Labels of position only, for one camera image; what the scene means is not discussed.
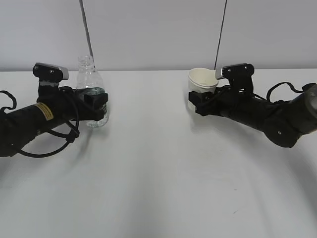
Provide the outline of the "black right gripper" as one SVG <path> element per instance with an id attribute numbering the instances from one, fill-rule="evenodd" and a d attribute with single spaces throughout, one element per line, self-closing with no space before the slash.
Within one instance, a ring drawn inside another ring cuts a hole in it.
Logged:
<path id="1" fill-rule="evenodd" d="M 201 116 L 254 118 L 252 94 L 234 92 L 230 85 L 216 87 L 214 93 L 191 91 L 188 93 L 188 101 L 192 110 Z"/>

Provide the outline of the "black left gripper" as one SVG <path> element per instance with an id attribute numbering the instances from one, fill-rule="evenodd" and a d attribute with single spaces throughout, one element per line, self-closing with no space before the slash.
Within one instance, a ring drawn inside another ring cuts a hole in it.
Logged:
<path id="1" fill-rule="evenodd" d="M 39 86 L 37 102 L 45 104 L 55 118 L 99 121 L 106 114 L 108 93 L 89 95 L 85 88 Z"/>

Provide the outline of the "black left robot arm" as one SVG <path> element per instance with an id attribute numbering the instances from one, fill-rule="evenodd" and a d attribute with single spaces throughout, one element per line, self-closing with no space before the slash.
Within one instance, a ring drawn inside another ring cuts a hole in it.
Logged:
<path id="1" fill-rule="evenodd" d="M 31 158 L 45 158 L 65 149 L 79 137 L 81 121 L 99 121 L 104 118 L 108 94 L 102 88 L 73 89 L 68 86 L 45 90 L 40 86 L 37 102 L 6 113 L 0 110 L 0 155 L 12 157 L 21 154 Z M 23 147 L 35 137 L 49 133 L 64 138 L 66 143 L 46 154 L 32 154 Z"/>

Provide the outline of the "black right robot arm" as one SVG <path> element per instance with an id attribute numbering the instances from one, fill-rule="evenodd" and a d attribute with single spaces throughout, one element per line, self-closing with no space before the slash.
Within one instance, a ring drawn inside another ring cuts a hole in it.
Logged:
<path id="1" fill-rule="evenodd" d="M 317 85 L 303 86 L 290 101 L 271 102 L 244 92 L 234 92 L 228 85 L 214 93 L 189 92 L 195 113 L 231 119 L 261 131 L 274 144 L 293 147 L 298 139 L 317 130 Z"/>

